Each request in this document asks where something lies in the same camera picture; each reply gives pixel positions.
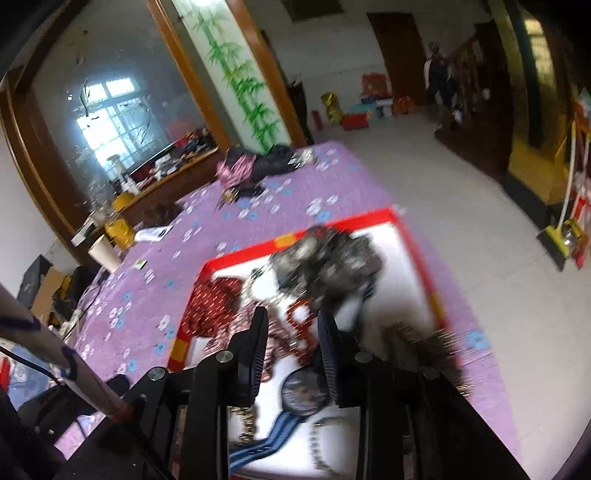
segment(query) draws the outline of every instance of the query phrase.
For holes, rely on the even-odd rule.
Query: bamboo painting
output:
[[[266,153],[275,143],[280,120],[277,113],[259,99],[259,92],[265,89],[265,83],[257,78],[251,60],[241,60],[243,47],[225,40],[223,23],[228,19],[224,12],[193,6],[191,13],[196,21],[193,28],[207,38],[207,60],[221,69],[224,81],[244,113],[243,121],[250,125],[252,136]]]

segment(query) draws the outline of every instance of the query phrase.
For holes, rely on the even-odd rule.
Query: red box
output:
[[[343,130],[358,130],[369,126],[367,113],[346,113],[340,121]]]

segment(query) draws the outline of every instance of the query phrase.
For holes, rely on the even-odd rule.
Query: white wall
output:
[[[308,110],[323,116],[320,95],[337,93],[347,111],[359,103],[362,74],[386,73],[368,12],[412,13],[425,50],[436,41],[444,53],[474,34],[474,22],[492,19],[478,0],[340,0],[344,14],[293,24],[280,0],[245,2],[259,28],[268,34],[288,79],[301,76]]]
[[[15,295],[25,270],[45,255],[58,270],[70,273],[76,261],[62,246],[33,203],[0,129],[0,283]]]

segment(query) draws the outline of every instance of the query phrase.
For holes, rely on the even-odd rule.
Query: red patterned cloth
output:
[[[234,320],[221,326],[217,334],[205,346],[204,353],[209,356],[213,353],[224,350],[230,344],[232,335],[236,332],[248,330],[252,322],[252,316],[255,308],[258,306],[266,307],[264,303],[252,301],[244,305]],[[268,382],[271,379],[272,367],[277,360],[290,354],[291,335],[272,313],[268,310],[269,316],[269,337],[267,337],[267,349],[265,350],[265,362],[261,375],[262,382]]]
[[[242,280],[238,278],[216,278],[196,283],[182,325],[192,335],[215,336],[220,328],[236,316],[232,303],[240,295],[241,288]]]

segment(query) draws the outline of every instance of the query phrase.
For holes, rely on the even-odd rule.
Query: pink cloth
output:
[[[222,188],[229,189],[240,185],[243,181],[251,178],[252,166],[254,165],[256,155],[243,155],[232,168],[226,165],[226,160],[217,164],[217,177],[222,184]]]

